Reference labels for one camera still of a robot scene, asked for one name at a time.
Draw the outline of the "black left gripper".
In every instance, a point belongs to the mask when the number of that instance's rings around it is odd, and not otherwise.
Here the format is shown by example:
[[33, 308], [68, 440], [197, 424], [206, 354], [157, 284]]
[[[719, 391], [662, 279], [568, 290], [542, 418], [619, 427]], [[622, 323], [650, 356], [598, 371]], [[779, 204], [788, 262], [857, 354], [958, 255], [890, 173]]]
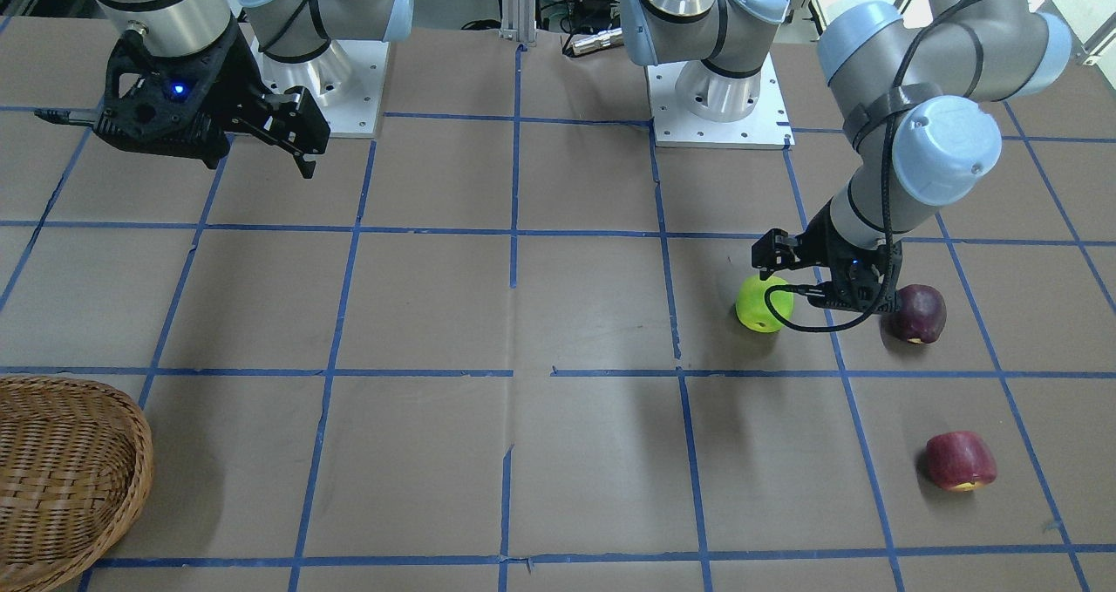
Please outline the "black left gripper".
[[781, 270], [828, 268], [829, 281], [788, 285], [778, 290], [805, 296], [817, 309], [886, 314], [901, 308], [895, 289], [901, 269], [899, 241], [869, 248], [855, 246], [841, 238], [828, 217], [812, 218], [797, 237], [782, 229], [769, 230], [752, 245], [751, 266], [764, 279]]

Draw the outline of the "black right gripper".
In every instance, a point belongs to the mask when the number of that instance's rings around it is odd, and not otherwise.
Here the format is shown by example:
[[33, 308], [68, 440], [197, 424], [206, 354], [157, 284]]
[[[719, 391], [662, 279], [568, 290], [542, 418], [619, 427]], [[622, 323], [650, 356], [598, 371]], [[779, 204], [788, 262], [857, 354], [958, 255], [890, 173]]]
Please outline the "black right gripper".
[[133, 153], [200, 160], [218, 168], [231, 143], [247, 133], [283, 149], [306, 180], [330, 142], [330, 125], [302, 87], [278, 99], [263, 82], [241, 29], [184, 57], [158, 57], [131, 27], [109, 55], [103, 105], [92, 130], [109, 146]]

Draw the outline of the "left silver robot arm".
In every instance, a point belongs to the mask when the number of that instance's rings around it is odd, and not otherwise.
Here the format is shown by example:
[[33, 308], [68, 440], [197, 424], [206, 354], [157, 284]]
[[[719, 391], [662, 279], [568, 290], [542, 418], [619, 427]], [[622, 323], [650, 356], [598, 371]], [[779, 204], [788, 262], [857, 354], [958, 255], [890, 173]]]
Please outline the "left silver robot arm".
[[[728, 124], [754, 111], [764, 61], [790, 0], [619, 0], [638, 66], [681, 64], [675, 99]], [[822, 267], [828, 281], [786, 285], [817, 309], [859, 318], [896, 311], [901, 239], [958, 202], [995, 166], [1002, 134], [983, 102], [1043, 90], [1064, 74], [1072, 29], [1028, 0], [929, 0], [910, 28], [894, 4], [853, 4], [817, 42], [841, 132], [862, 156], [800, 235], [773, 229], [751, 250], [762, 277]]]

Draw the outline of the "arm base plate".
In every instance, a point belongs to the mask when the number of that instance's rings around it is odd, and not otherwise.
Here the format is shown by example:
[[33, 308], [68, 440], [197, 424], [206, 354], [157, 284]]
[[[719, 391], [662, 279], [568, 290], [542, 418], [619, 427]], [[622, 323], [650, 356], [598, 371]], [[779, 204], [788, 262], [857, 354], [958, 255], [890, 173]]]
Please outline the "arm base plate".
[[771, 55], [745, 78], [714, 74], [702, 61], [650, 66], [645, 74], [658, 146], [781, 150], [796, 142]]
[[279, 44], [286, 52], [267, 55], [259, 51], [259, 39], [247, 25], [241, 25], [241, 32], [269, 99], [302, 87], [330, 125], [331, 139], [375, 139], [391, 44], [290, 32]]

